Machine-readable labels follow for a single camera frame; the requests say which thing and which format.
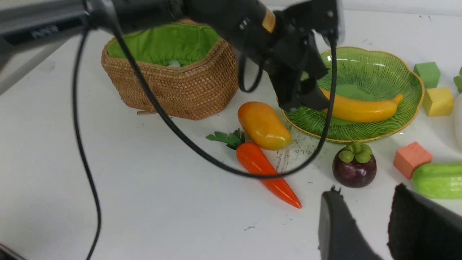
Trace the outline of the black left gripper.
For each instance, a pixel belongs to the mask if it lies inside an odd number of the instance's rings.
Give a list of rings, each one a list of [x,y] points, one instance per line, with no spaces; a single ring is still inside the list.
[[[317,48],[315,31],[295,27],[282,11],[267,11],[270,60],[274,66],[268,74],[276,89],[279,108],[286,112],[295,112],[300,107],[328,109],[330,102],[317,82],[328,74],[328,69]],[[304,73],[308,78],[302,80]]]

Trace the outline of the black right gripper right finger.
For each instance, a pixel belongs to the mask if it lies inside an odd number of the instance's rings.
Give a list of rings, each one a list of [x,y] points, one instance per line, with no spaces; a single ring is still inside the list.
[[[388,248],[395,260],[460,260],[462,218],[399,184],[388,223]]]

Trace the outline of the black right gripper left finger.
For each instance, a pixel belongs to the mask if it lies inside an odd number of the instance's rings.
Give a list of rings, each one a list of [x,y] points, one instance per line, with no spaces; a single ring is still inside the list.
[[[322,260],[381,260],[360,232],[341,189],[321,195],[318,240]]]

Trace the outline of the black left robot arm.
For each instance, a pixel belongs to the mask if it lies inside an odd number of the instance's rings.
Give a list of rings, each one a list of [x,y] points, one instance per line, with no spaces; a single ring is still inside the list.
[[[305,1],[272,11],[259,0],[55,0],[1,11],[1,55],[13,54],[79,34],[85,28],[129,34],[188,18],[218,35],[259,66],[252,87],[244,86],[244,58],[238,84],[253,92],[263,71],[287,112],[329,108],[317,80],[328,74],[314,32],[335,36],[337,2]]]

